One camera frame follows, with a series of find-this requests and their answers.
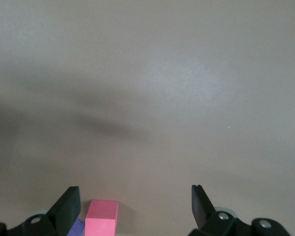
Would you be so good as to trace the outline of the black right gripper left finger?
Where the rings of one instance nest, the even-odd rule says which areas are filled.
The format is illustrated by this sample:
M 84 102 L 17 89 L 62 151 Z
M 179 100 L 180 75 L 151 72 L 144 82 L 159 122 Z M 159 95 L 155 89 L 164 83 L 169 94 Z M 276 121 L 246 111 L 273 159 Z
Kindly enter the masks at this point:
M 70 186 L 45 214 L 36 214 L 8 229 L 0 222 L 0 236 L 66 236 L 81 212 L 80 190 Z

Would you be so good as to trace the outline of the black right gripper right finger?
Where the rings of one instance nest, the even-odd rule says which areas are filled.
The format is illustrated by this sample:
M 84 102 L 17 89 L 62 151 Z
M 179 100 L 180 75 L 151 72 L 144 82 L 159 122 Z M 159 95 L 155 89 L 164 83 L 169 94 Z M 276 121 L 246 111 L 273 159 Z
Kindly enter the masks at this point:
M 201 185 L 192 185 L 191 206 L 197 228 L 191 236 L 289 236 L 277 221 L 255 218 L 248 225 L 225 210 L 216 210 Z

